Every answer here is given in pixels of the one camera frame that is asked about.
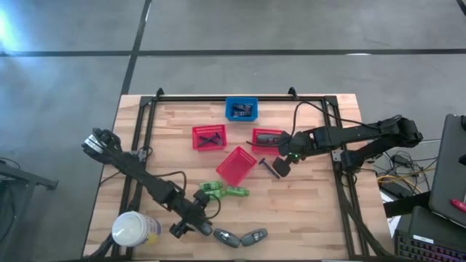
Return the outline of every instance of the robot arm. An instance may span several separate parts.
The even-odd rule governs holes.
[[[317,127],[293,136],[283,132],[278,150],[286,158],[276,158],[273,168],[284,177],[290,172],[291,163],[298,164],[299,160],[305,160],[308,156],[330,153],[345,143],[373,140],[358,150],[346,150],[340,155],[344,172],[358,172],[368,158],[394,147],[415,147],[422,139],[414,121],[400,115],[356,127]]]
[[[205,207],[209,196],[202,191],[194,194],[194,202],[184,197],[183,188],[170,180],[163,180],[149,174],[142,167],[140,160],[134,154],[123,152],[121,141],[110,130],[94,129],[92,135],[82,144],[83,151],[102,164],[111,164],[121,173],[134,178],[147,188],[152,199],[168,211],[174,211],[181,216],[178,224],[170,227],[170,233],[180,238],[187,231],[193,231],[193,225],[205,236],[212,233],[212,223],[206,218]]]

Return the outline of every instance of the blue basket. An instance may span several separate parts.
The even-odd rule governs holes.
[[[248,105],[253,107],[251,116],[232,116],[233,104]],[[229,121],[254,121],[258,116],[257,98],[226,98],[225,117]]]

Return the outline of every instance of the sticker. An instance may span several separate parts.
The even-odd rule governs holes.
[[[150,233],[146,240],[144,240],[143,245],[153,245],[157,243],[157,240],[159,239],[159,236],[157,234]]]
[[[429,244],[434,243],[434,241],[432,239],[428,239],[427,237],[420,237],[420,236],[417,236],[417,235],[413,235],[413,238],[416,239],[416,240],[421,240],[421,241],[427,242]]]
[[[92,149],[94,149],[95,151],[97,151],[99,154],[102,154],[103,150],[102,148],[99,146],[99,142],[97,141],[97,139],[95,138],[94,135],[90,135],[88,138],[86,138],[86,141],[85,143]]]

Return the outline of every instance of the black bracket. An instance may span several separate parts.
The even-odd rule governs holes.
[[[152,96],[141,97],[139,100],[139,106],[147,106],[152,101]]]
[[[324,97],[325,101],[327,101],[332,106],[338,106],[338,99],[336,99],[335,95],[326,95]]]
[[[296,94],[296,90],[294,89],[294,87],[290,87],[290,89],[288,90],[288,94],[292,95],[295,101],[298,100],[298,94]]]
[[[159,97],[160,95],[165,95],[165,92],[163,91],[161,87],[157,90],[157,93],[155,94],[155,96]]]

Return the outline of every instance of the black cable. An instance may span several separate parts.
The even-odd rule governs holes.
[[[426,159],[414,159],[414,160],[411,160],[410,162],[407,162],[406,164],[411,164],[411,163],[414,163],[414,162],[421,162],[421,161],[428,161],[428,160],[435,160],[435,161],[436,161],[437,158],[438,158],[438,156],[436,156],[436,157],[430,157],[430,158],[426,158]],[[381,170],[384,170],[386,173],[387,173],[387,172],[391,172],[391,171],[394,170],[395,168],[400,167],[400,166],[397,166],[397,167],[393,167],[393,168],[391,168],[391,169],[386,170],[386,169],[384,169],[384,168],[382,168],[382,167],[379,167],[379,166],[376,165],[376,164],[373,164],[373,166],[375,166],[375,167],[377,167],[377,168],[379,168],[379,169],[381,169]]]
[[[146,156],[146,158],[144,159],[144,161],[146,161],[147,158],[150,157],[150,156],[152,155],[152,153],[154,152],[154,149],[153,149],[152,147],[150,147],[150,146],[149,146],[147,149],[148,149],[148,150],[147,150],[148,153],[147,153],[147,156]],[[141,147],[141,148],[138,150],[138,154],[139,154],[139,152],[141,152],[142,150],[144,150],[144,147]],[[102,186],[102,184],[105,183],[107,180],[109,180],[110,178],[113,178],[115,175],[118,175],[118,174],[120,174],[120,173],[121,173],[121,171],[116,172],[116,173],[114,173],[113,175],[111,175],[111,176],[105,178],[104,180],[102,180],[102,181],[99,183],[99,186]]]
[[[8,235],[8,232],[12,228],[13,222],[15,221],[15,217],[16,217],[16,207],[15,207],[15,200],[13,198],[13,192],[12,192],[12,189],[9,187],[9,185],[6,185],[6,187],[7,187],[7,190],[9,192],[9,198],[11,200],[11,207],[12,207],[13,216],[12,216],[12,220],[9,222],[9,225],[8,225],[7,230],[5,231],[5,234],[0,238],[0,244],[3,242],[5,237]]]
[[[375,130],[380,130],[379,127],[373,127],[373,126],[371,126],[371,125],[364,124],[364,123],[362,123],[362,122],[358,122],[358,121],[355,121],[355,120],[343,119],[343,118],[334,116],[334,115],[332,115],[332,114],[330,114],[330,113],[328,113],[328,112],[325,112],[323,109],[319,108],[318,106],[316,106],[316,105],[313,104],[313,103],[310,103],[310,102],[307,102],[307,101],[302,101],[302,102],[300,102],[298,105],[296,105],[296,107],[294,108],[294,114],[293,114],[293,128],[291,129],[290,137],[289,137],[287,140],[283,141],[282,143],[270,144],[270,145],[257,144],[257,143],[252,143],[252,142],[249,142],[249,141],[246,141],[246,143],[249,144],[249,145],[252,145],[252,146],[262,146],[262,147],[278,147],[278,146],[281,146],[281,145],[284,145],[284,144],[288,143],[288,142],[291,140],[291,138],[293,137],[293,135],[294,135],[294,131],[295,131],[295,129],[296,129],[296,116],[297,116],[297,114],[298,114],[298,108],[299,108],[299,106],[302,105],[302,104],[308,104],[308,105],[310,105],[310,106],[316,108],[318,111],[322,112],[323,114],[325,114],[325,115],[327,115],[327,116],[329,116],[329,117],[331,117],[331,118],[334,118],[334,119],[336,119],[336,120],[340,120],[340,121],[342,121],[342,122],[349,122],[349,123],[353,123],[353,124],[359,124],[359,125],[361,125],[361,126],[363,126],[363,127],[367,127],[367,128],[371,128],[371,129],[375,129]]]
[[[216,196],[216,195],[211,195],[212,197],[215,197],[217,199],[217,202],[218,202],[218,209],[217,209],[217,212],[215,214],[213,214],[212,216],[210,217],[206,217],[207,219],[212,219],[214,217],[216,217],[219,213],[220,213],[220,209],[221,209],[221,204],[220,204],[220,199]]]
[[[1,160],[6,160],[6,161],[11,162],[13,164],[16,164],[16,168],[21,169],[21,165],[18,164],[18,162],[16,162],[15,160],[9,159],[7,157],[0,157],[0,159]]]
[[[343,177],[346,176],[347,179],[350,179],[350,176],[349,176],[349,175],[351,175],[351,177],[352,177],[352,179],[353,179],[352,182],[353,182],[354,184],[356,184],[356,182],[358,181],[358,177],[357,177],[356,174],[354,174],[353,172],[350,173],[350,174],[344,174],[344,175],[341,176],[341,180],[340,180],[340,182],[341,182],[341,184],[342,184],[343,186],[348,187],[348,185],[345,185],[345,184],[343,183]]]
[[[186,184],[188,183],[188,178],[186,177],[186,173],[183,172],[183,171],[175,171],[175,172],[170,172],[168,174],[163,174],[163,175],[152,175],[153,177],[156,177],[156,178],[162,178],[162,177],[166,177],[166,176],[169,176],[169,175],[176,175],[176,174],[182,174],[183,175],[183,178],[184,178],[184,182],[183,182],[183,193],[186,192]]]
[[[401,165],[395,166],[395,163],[393,163],[393,167],[395,168],[393,170],[393,175],[395,177],[399,178],[400,174],[398,173],[397,169],[399,167],[402,167],[402,166]],[[410,183],[408,183],[408,181],[405,181],[404,179],[402,179],[402,181],[409,189],[411,189],[411,196],[415,195],[416,194],[416,187],[417,187],[417,180],[416,180],[416,184],[414,186],[412,186]]]
[[[430,191],[430,184],[429,180],[427,179],[427,175],[425,174],[425,172],[422,172],[422,175],[424,176],[425,183],[427,184],[427,190]]]
[[[397,174],[395,174],[395,173],[394,173],[394,174],[390,174],[390,175],[393,175],[393,176],[395,176],[395,177],[397,177],[397,178],[400,178],[400,177],[401,177],[400,175],[397,175]],[[411,190],[411,192],[412,192],[413,190],[416,190],[412,185],[410,185],[408,182],[404,181],[403,179],[400,180],[400,181],[402,181],[403,183],[405,183],[405,185],[408,187],[409,190]]]
[[[381,168],[381,167],[379,167],[379,166],[376,166],[375,164],[374,164],[374,166],[377,167],[377,168],[379,168],[379,169],[381,169],[381,170],[384,170],[383,168]],[[400,167],[400,166],[393,166],[391,169],[389,169],[389,170],[384,170],[384,172],[379,173],[379,175],[393,175],[393,176],[399,178],[400,175],[396,172],[396,169],[399,168],[399,167]],[[406,182],[406,181],[404,181],[404,180],[402,180],[402,181],[403,181],[403,183],[404,183],[411,191],[415,190],[415,188],[413,188],[412,185],[410,185],[408,182]]]
[[[411,164],[410,167],[413,172],[416,172],[416,169],[414,168],[413,164]],[[414,196],[416,194],[415,190],[417,188],[417,183],[418,183],[417,175],[414,175],[414,188],[411,190],[411,196]]]
[[[99,186],[102,186],[102,184],[105,183],[105,181],[107,181],[108,179],[110,179],[110,178],[112,178],[112,177],[114,177],[115,175],[118,175],[118,174],[120,174],[120,173],[121,173],[121,171],[118,171],[118,172],[114,173],[113,175],[111,175],[111,176],[105,178],[104,180],[102,180],[102,181],[99,183]]]
[[[432,167],[433,164],[435,164],[437,162],[438,159],[434,159],[434,161],[432,161],[432,163],[430,163],[426,168],[423,168],[422,170],[427,170],[429,169],[429,167]],[[399,175],[412,175],[412,173],[398,173]]]

